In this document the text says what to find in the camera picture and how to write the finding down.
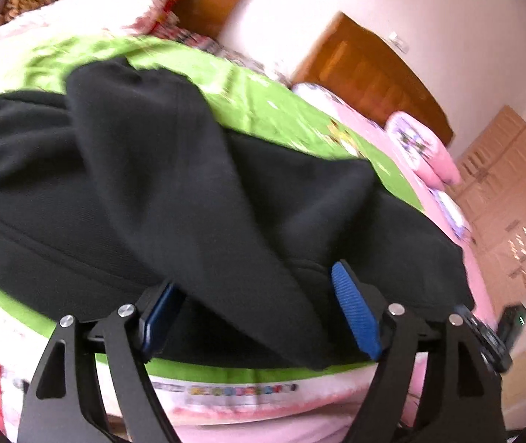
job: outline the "light switch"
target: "light switch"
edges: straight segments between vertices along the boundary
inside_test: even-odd
[[[407,54],[409,52],[409,45],[407,42],[405,42],[401,37],[398,36],[396,32],[392,32],[388,36],[388,41],[397,47],[400,51],[402,51],[404,54]]]

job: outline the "black metal rod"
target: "black metal rod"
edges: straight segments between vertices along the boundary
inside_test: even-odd
[[[479,342],[463,323],[445,324],[429,352],[412,443],[505,443],[501,377],[487,365]]]
[[[386,312],[384,323],[393,325],[391,347],[380,359],[343,443],[390,443],[400,421],[415,365],[418,324],[409,312],[400,316]]]
[[[94,352],[85,325],[71,318],[57,325],[37,365],[19,424],[18,443],[119,443],[109,433]]]
[[[134,443],[181,443],[166,417],[140,355],[132,352],[128,331],[137,313],[111,313],[103,339],[119,407]]]

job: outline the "bed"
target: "bed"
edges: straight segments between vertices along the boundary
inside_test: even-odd
[[[188,31],[216,38],[240,0],[223,0],[223,4],[217,1],[180,0],[174,9],[181,20],[180,25]],[[59,33],[49,32],[51,26],[26,28],[9,39],[0,40],[0,92],[39,88],[63,93],[63,79],[76,66],[96,58],[107,59],[123,55],[138,68],[165,66],[188,75],[200,88],[214,116],[222,125],[321,158],[351,158],[351,149],[354,149],[356,156],[367,158],[373,164],[383,185],[390,192],[427,214],[450,239],[465,249],[465,264],[472,274],[470,287],[475,293],[477,315],[491,322],[488,297],[485,292],[482,293],[484,284],[469,247],[454,235],[432,195],[383,138],[383,132],[371,122],[371,119],[375,119],[383,124],[389,116],[388,111],[405,109],[418,117],[426,115],[427,120],[423,121],[437,133],[440,128],[433,125],[436,121],[444,121],[447,125],[445,116],[441,119],[441,112],[439,119],[429,119],[429,115],[438,115],[441,109],[422,85],[417,86],[420,82],[417,83],[418,79],[412,72],[400,67],[401,61],[392,63],[393,52],[388,54],[385,51],[375,53],[379,56],[378,61],[373,60],[373,52],[363,54],[366,60],[364,64],[369,68],[378,68],[378,71],[372,73],[371,81],[363,83],[368,94],[373,96],[362,101],[362,107],[359,108],[363,110],[363,114],[356,111],[354,105],[359,102],[353,98],[353,90],[361,88],[362,84],[347,86],[351,73],[345,71],[341,60],[343,55],[353,58],[355,53],[350,49],[350,37],[344,37],[335,30],[340,25],[346,25],[350,31],[355,32],[356,30],[352,30],[352,25],[355,24],[342,14],[335,21],[336,27],[331,26],[295,77],[296,82],[320,83],[349,103],[336,104],[335,117],[317,110],[284,86],[264,76],[204,52],[156,38],[138,38],[137,35],[78,35],[70,27],[60,28]],[[325,48],[336,50],[329,53],[323,50]],[[397,73],[394,71],[406,76],[396,79]],[[388,75],[390,79],[386,82],[391,82],[391,85],[380,84],[380,81],[384,81],[384,76],[380,75]],[[385,97],[378,99],[375,95],[379,92],[375,88],[381,89],[380,91],[386,88],[385,93],[380,93]],[[0,292],[1,409],[4,408],[1,423],[5,425],[7,435],[12,431],[11,436],[14,436],[16,432],[23,391],[54,325],[54,321]],[[176,425],[242,425],[285,417],[294,412],[318,411],[330,404],[346,403],[357,408],[367,392],[374,370],[373,365],[367,364],[332,367],[323,372],[304,368],[243,370],[197,367],[164,360],[153,361],[148,367],[157,395]],[[97,363],[97,371],[106,409],[111,415],[118,416],[119,408],[104,360]],[[419,362],[406,409],[409,415],[416,409],[422,371],[424,366]],[[308,395],[304,400],[299,397],[303,390]],[[336,411],[335,407],[332,408],[329,413]],[[339,431],[346,431],[349,421],[347,418],[332,419],[331,421],[340,425],[339,428],[324,425],[322,431],[334,435]],[[298,420],[294,417],[283,421],[286,425],[292,424],[293,428]],[[321,431],[323,420],[315,419],[315,422]],[[310,423],[306,424],[308,426],[305,433],[314,433],[310,430]],[[243,441],[244,434],[238,431],[240,426],[235,428],[236,435],[231,436],[231,432],[227,431],[225,441],[234,441],[231,438]],[[254,430],[253,427],[243,428],[243,432],[248,434]],[[203,435],[197,435],[198,430],[187,431],[194,431],[196,439],[203,439]]]

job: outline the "pink pillow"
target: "pink pillow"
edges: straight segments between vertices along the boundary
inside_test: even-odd
[[[397,111],[388,118],[384,129],[393,141],[398,142],[405,149],[412,160],[418,158],[430,167],[430,170],[426,169],[421,161],[416,161],[415,166],[413,166],[417,176],[423,179],[427,186],[443,189],[442,184],[431,186],[417,172],[426,175],[426,178],[432,181],[430,174],[432,171],[438,179],[448,185],[457,185],[462,181],[458,167],[454,164],[454,160],[445,149],[444,144],[433,131],[417,119],[403,111]]]

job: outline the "black metal bracket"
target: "black metal bracket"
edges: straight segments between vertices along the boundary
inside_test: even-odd
[[[392,328],[367,397],[343,443],[504,443],[501,378],[485,362],[479,340],[459,315],[439,324],[442,338],[426,341],[424,321],[398,305],[383,324]],[[415,425],[399,428],[417,350],[429,351]]]
[[[162,406],[140,354],[132,349],[138,312],[124,305],[101,321],[102,343],[113,386],[134,443],[181,443]],[[31,381],[17,441],[19,443],[121,443],[110,433],[97,378],[96,322],[64,317],[49,339]],[[93,334],[90,343],[85,334]]]
[[[509,371],[513,365],[511,349],[523,331],[526,322],[526,308],[522,304],[506,306],[495,333],[480,321],[465,306],[456,308],[468,328],[480,342],[481,351],[488,363],[499,373]]]

